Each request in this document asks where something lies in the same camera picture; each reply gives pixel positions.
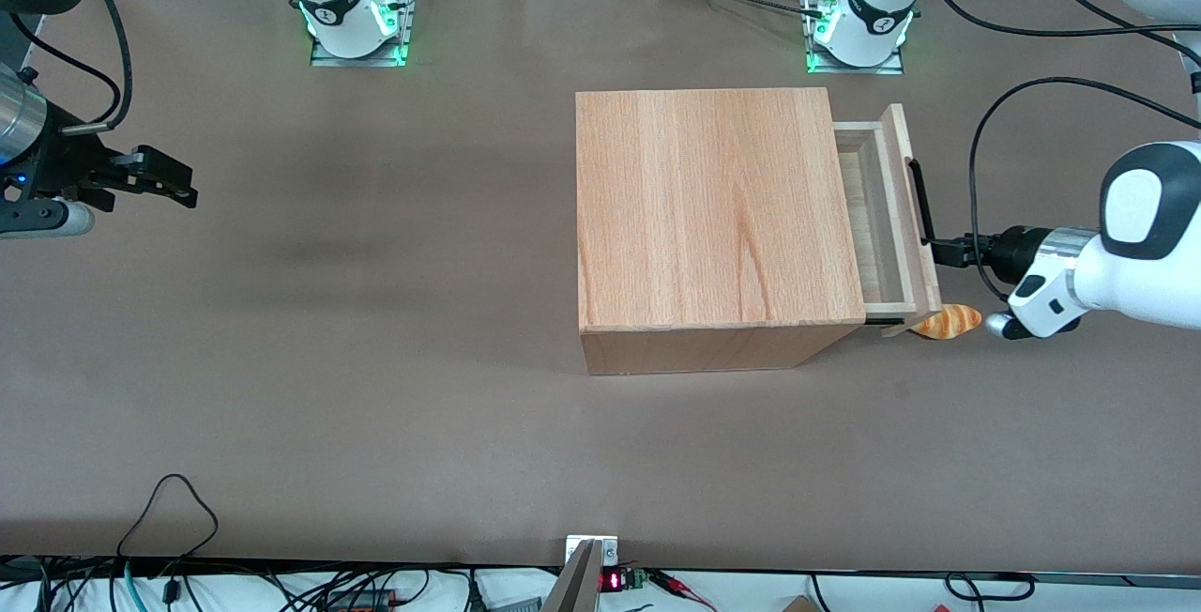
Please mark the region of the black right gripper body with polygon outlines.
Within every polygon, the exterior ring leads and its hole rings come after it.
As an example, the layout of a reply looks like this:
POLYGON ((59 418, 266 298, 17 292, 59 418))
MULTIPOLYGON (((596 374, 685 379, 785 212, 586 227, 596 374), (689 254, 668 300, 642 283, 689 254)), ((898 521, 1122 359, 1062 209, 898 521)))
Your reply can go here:
POLYGON ((20 115, 13 133, 2 119, 2 190, 16 186, 32 190, 38 197, 68 198, 76 202, 77 184, 96 184, 96 172, 110 167, 109 150, 96 134, 66 137, 62 126, 80 124, 78 116, 49 104, 43 121, 32 125, 32 116, 20 115))

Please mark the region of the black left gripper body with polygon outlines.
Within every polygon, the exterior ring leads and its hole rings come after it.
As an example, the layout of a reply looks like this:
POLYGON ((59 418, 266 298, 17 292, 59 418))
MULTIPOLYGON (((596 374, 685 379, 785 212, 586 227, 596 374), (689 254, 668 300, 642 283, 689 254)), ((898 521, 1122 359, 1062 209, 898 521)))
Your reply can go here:
POLYGON ((1042 227, 1009 227, 994 235, 981 235, 978 260, 1008 286, 1017 286, 1024 278, 1045 239, 1042 227))

